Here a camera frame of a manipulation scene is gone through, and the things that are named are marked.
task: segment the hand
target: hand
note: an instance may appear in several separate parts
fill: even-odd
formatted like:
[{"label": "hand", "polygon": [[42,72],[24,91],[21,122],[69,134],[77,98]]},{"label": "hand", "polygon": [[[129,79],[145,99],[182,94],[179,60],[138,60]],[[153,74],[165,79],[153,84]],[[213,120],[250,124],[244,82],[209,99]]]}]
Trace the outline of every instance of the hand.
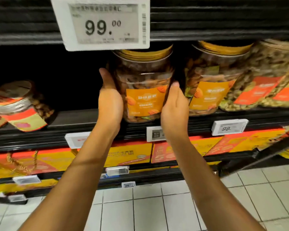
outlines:
[{"label": "hand", "polygon": [[112,76],[105,68],[100,68],[103,79],[103,87],[99,96],[99,117],[97,124],[115,137],[120,129],[120,122],[123,116],[123,100],[117,91]]},{"label": "hand", "polygon": [[161,113],[161,124],[166,139],[173,140],[188,139],[189,107],[188,101],[175,81],[169,89],[168,99]]}]

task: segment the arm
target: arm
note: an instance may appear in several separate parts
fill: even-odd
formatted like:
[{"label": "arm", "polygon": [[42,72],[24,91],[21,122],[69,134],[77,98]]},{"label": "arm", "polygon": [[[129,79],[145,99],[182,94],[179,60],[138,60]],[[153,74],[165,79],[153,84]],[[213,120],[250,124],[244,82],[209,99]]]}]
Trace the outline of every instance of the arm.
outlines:
[{"label": "arm", "polygon": [[58,184],[19,231],[84,230],[109,148],[120,129],[123,101],[111,75],[100,69],[104,86],[98,121]]},{"label": "arm", "polygon": [[188,116],[188,101],[175,82],[162,110],[162,128],[208,231],[264,231],[189,141]]}]

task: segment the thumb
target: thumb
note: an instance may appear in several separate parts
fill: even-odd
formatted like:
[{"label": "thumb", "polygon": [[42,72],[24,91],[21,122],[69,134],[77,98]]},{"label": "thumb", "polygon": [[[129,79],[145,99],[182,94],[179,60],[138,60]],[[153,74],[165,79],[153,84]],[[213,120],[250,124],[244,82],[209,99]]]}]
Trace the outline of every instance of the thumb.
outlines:
[{"label": "thumb", "polygon": [[99,71],[103,79],[103,87],[116,89],[115,82],[113,81],[113,78],[108,70],[105,68],[100,68]]},{"label": "thumb", "polygon": [[165,105],[174,105],[176,106],[178,94],[180,91],[180,85],[178,81],[174,81],[170,86],[168,98]]}]

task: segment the floor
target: floor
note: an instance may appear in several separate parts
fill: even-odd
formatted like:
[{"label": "floor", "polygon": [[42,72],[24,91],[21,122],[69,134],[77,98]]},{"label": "floor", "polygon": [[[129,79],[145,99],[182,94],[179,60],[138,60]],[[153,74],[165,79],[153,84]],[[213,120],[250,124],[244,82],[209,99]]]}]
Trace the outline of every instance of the floor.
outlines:
[{"label": "floor", "polygon": [[[240,171],[222,181],[268,231],[289,231],[289,165]],[[0,205],[0,231],[16,231],[42,199]],[[85,227],[96,230],[200,231],[206,226],[185,181],[175,181],[97,191]]]}]

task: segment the forearm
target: forearm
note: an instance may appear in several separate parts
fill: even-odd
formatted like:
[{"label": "forearm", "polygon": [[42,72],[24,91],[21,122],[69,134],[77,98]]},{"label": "forearm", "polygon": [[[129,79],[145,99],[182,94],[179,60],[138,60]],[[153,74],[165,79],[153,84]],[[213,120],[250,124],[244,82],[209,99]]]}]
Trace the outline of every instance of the forearm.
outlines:
[{"label": "forearm", "polygon": [[212,172],[188,138],[176,138],[171,145],[208,230],[264,230]]},{"label": "forearm", "polygon": [[96,124],[58,184],[20,228],[83,230],[113,136]]}]

